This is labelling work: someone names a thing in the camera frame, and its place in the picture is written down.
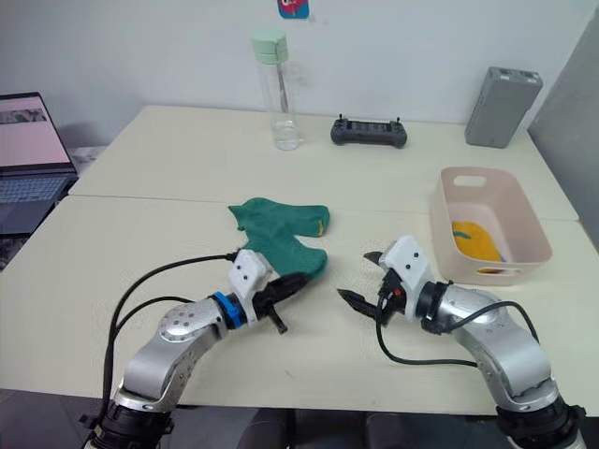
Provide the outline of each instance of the blue ring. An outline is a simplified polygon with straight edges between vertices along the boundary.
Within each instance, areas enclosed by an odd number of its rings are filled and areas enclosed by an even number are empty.
[[[233,321],[235,328],[241,327],[240,310],[235,307],[230,299],[221,292],[216,292],[214,296],[216,297],[216,300],[225,308],[226,313],[228,313],[228,316]]]

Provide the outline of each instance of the green cloth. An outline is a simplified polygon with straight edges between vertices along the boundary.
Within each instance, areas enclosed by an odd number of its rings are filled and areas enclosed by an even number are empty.
[[[297,271],[316,278],[327,265],[324,250],[308,248],[295,236],[321,237],[329,226],[325,206],[289,206],[266,198],[252,198],[241,206],[228,207],[245,231],[245,249],[262,253],[281,275]]]

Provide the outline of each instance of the sticker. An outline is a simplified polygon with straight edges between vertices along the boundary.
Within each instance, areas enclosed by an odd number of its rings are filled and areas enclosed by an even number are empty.
[[[308,0],[277,0],[279,14],[284,19],[308,19]]]

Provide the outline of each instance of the laptop screen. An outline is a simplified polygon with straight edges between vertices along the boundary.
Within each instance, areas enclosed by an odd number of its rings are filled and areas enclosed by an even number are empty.
[[[0,170],[70,165],[41,97],[0,95]]]

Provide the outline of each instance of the black cable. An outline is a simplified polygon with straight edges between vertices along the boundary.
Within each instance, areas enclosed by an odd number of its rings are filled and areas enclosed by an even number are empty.
[[[411,360],[408,358],[401,358],[393,355],[385,342],[383,341],[383,331],[381,328],[381,322],[383,317],[383,302],[385,302],[385,297],[379,297],[378,302],[376,303],[376,312],[374,316],[374,321],[376,322],[376,339],[378,340],[378,345],[383,350],[383,353],[391,360],[396,363],[402,363],[404,365],[463,365],[465,367],[473,367],[477,368],[475,362],[470,362],[468,360],[459,360],[456,358],[437,358],[431,360]]]
[[[477,368],[477,365],[475,362],[470,362],[467,360],[459,360],[459,359],[453,359],[453,358],[448,358],[448,359],[442,358],[442,359],[433,359],[433,360],[410,360],[407,358],[400,358],[400,357],[397,357],[394,354],[392,354],[389,351],[389,349],[387,348],[387,346],[385,345],[385,342],[383,341],[383,332],[382,332],[382,325],[381,325],[382,316],[383,316],[383,302],[385,302],[385,297],[379,297],[378,303],[376,304],[376,313],[375,313],[374,320],[376,322],[376,339],[378,340],[378,344],[381,347],[381,350],[383,351],[383,353],[385,353],[385,355],[388,358],[390,358],[391,360],[393,360],[396,363],[402,363],[404,365],[463,365],[463,366],[467,366],[467,367]],[[490,311],[500,309],[502,307],[516,308],[522,315],[522,318],[524,318],[524,321],[526,322],[526,325],[528,326],[529,330],[531,331],[533,338],[536,340],[536,342],[539,342],[539,337],[536,333],[536,329],[534,328],[533,320],[531,320],[530,316],[528,316],[528,313],[524,310],[524,308],[522,306],[520,306],[517,302],[514,302],[514,301],[500,301],[500,302],[494,302],[492,304],[489,304],[488,306],[483,307],[482,309],[475,311],[474,313],[468,315],[466,318],[459,320],[457,323],[454,323],[453,325],[444,327],[441,330],[441,333],[448,334],[450,332],[453,332],[454,330],[472,322],[479,316],[484,315],[485,313],[488,313]]]
[[[155,297],[154,299],[149,299],[146,302],[142,302],[137,307],[131,309],[131,311],[127,315],[125,315],[124,318],[119,322],[119,324],[116,326],[116,330],[114,332],[114,338],[116,339],[116,337],[119,335],[119,332],[121,332],[121,329],[126,324],[126,322],[129,321],[133,317],[133,315],[135,315],[138,311],[145,309],[146,307],[151,306],[152,304],[155,304],[156,302],[163,302],[163,301],[177,301],[177,302],[182,302],[182,303],[194,302],[191,299],[185,299],[184,297]]]
[[[528,326],[529,330],[531,331],[531,334],[533,335],[533,338],[536,340],[537,343],[539,342],[539,337],[536,334],[536,329],[534,328],[533,321],[528,316],[528,313],[526,313],[526,311],[524,310],[524,308],[522,306],[520,306],[517,302],[514,302],[514,301],[500,301],[500,302],[494,302],[492,304],[489,304],[488,306],[483,307],[479,311],[475,311],[471,315],[468,315],[463,320],[459,320],[457,323],[454,323],[453,325],[444,327],[443,333],[452,332],[452,331],[456,330],[459,327],[467,325],[471,321],[473,321],[476,318],[478,318],[480,315],[484,315],[485,313],[487,313],[489,311],[494,311],[495,309],[500,309],[501,307],[514,307],[514,308],[518,309],[518,311],[522,315],[522,318],[524,318],[524,321],[526,322],[526,325]]]
[[[153,269],[152,271],[147,272],[139,279],[137,279],[128,289],[124,292],[124,295],[121,297],[119,302],[117,303],[114,312],[112,314],[112,319],[110,320],[110,330],[109,330],[109,339],[106,347],[106,352],[104,353],[104,377],[102,384],[102,408],[100,410],[100,415],[98,416],[98,422],[106,415],[109,405],[110,405],[110,392],[112,390],[112,371],[114,369],[114,342],[116,340],[117,334],[117,321],[119,319],[119,315],[121,314],[121,310],[125,302],[131,296],[131,294],[138,288],[143,282],[150,279],[152,276],[159,274],[168,269],[182,267],[184,265],[195,264],[198,262],[207,262],[209,260],[228,260],[233,262],[237,257],[238,252],[228,253],[228,254],[218,254],[218,255],[206,255],[203,257],[195,257],[192,259],[180,260],[178,262],[173,262],[171,264],[163,265],[162,267],[158,267]]]

